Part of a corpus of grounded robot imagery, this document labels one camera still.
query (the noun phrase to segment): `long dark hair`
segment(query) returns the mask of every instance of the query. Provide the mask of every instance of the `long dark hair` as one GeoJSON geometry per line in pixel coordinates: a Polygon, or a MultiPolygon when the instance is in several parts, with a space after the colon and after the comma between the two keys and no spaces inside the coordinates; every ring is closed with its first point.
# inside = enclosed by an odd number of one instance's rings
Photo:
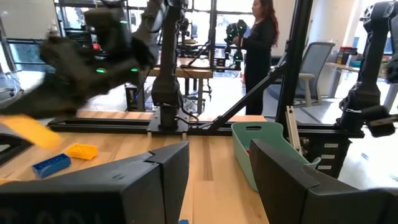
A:
{"type": "Polygon", "coordinates": [[[260,0],[262,6],[262,17],[267,19],[268,17],[271,18],[272,23],[274,24],[275,28],[275,38],[273,42],[273,46],[278,46],[278,39],[279,39],[279,24],[278,19],[275,16],[275,8],[274,8],[274,1],[273,0],[260,0]]]}

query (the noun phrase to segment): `yellow lego brick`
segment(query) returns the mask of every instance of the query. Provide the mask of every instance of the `yellow lego brick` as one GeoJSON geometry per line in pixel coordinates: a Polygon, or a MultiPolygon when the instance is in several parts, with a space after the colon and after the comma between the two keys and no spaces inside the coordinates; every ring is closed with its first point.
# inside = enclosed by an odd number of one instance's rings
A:
{"type": "Polygon", "coordinates": [[[66,153],[72,158],[92,160],[98,154],[98,148],[96,146],[74,144],[67,149],[66,153]]]}
{"type": "Polygon", "coordinates": [[[28,116],[2,116],[0,122],[41,148],[57,149],[60,145],[61,137],[59,134],[28,116]]]}
{"type": "Polygon", "coordinates": [[[6,183],[10,183],[10,182],[14,182],[14,181],[20,181],[20,180],[17,180],[17,179],[2,179],[2,178],[0,178],[0,185],[6,184],[6,183]]]}

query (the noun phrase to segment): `teal plastic basket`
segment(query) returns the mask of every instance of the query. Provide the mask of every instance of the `teal plastic basket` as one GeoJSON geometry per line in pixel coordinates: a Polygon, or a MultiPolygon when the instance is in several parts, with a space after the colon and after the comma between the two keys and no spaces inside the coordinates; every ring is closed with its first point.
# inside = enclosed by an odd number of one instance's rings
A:
{"type": "Polygon", "coordinates": [[[250,158],[247,152],[252,139],[259,139],[274,149],[314,169],[320,162],[320,158],[316,158],[313,162],[309,162],[306,158],[301,156],[290,143],[283,138],[283,126],[279,123],[238,122],[232,125],[232,132],[236,160],[238,160],[250,187],[255,191],[257,191],[257,186],[254,181],[250,158]]]}

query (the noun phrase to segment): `desk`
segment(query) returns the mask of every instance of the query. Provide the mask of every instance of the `desk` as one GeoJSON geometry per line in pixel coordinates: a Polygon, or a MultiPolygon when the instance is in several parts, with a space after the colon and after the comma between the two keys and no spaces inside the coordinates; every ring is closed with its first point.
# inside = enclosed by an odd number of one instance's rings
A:
{"type": "MultiPolygon", "coordinates": [[[[85,118],[149,119],[152,113],[82,111],[85,118]]],[[[262,116],[235,116],[232,121],[265,121],[262,116]]],[[[135,156],[180,142],[177,136],[135,134],[60,133],[62,149],[78,142],[98,146],[92,161],[72,159],[72,165],[55,174],[85,169],[135,156]]],[[[258,193],[251,190],[233,154],[231,137],[189,136],[190,175],[180,219],[194,224],[268,223],[258,193]]],[[[0,168],[0,178],[33,180],[31,165],[59,154],[32,147],[0,168]]]]}
{"type": "MultiPolygon", "coordinates": [[[[326,65],[336,68],[336,72],[333,76],[332,86],[331,86],[330,92],[329,92],[329,97],[334,98],[336,95],[338,84],[340,82],[341,72],[343,70],[346,70],[349,72],[358,73],[359,68],[351,67],[351,66],[347,66],[347,65],[339,65],[337,63],[330,63],[330,62],[327,62],[326,65]]],[[[388,108],[389,111],[392,108],[392,104],[394,103],[397,94],[398,94],[398,85],[391,84],[390,88],[388,89],[388,94],[387,94],[386,100],[384,101],[384,106],[386,108],[388,108]]]]}
{"type": "MultiPolygon", "coordinates": [[[[203,79],[213,78],[213,72],[209,68],[209,61],[206,60],[196,60],[192,66],[194,67],[202,67],[203,69],[197,68],[180,68],[181,65],[188,65],[192,58],[178,58],[177,59],[177,69],[175,70],[175,75],[179,78],[185,78],[187,81],[185,82],[185,86],[189,86],[189,78],[198,79],[199,87],[198,87],[198,108],[197,113],[202,113],[202,100],[203,100],[203,79]]],[[[155,67],[149,73],[149,76],[156,77],[159,75],[160,68],[155,67]]]]}

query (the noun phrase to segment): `blue lego brick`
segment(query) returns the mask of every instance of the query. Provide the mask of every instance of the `blue lego brick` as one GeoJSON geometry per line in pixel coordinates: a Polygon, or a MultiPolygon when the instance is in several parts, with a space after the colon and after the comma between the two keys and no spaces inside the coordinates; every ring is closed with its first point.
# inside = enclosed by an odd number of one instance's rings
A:
{"type": "Polygon", "coordinates": [[[32,166],[33,172],[38,178],[45,178],[60,170],[70,166],[70,158],[66,154],[60,154],[53,158],[47,159],[43,162],[32,166]]]}

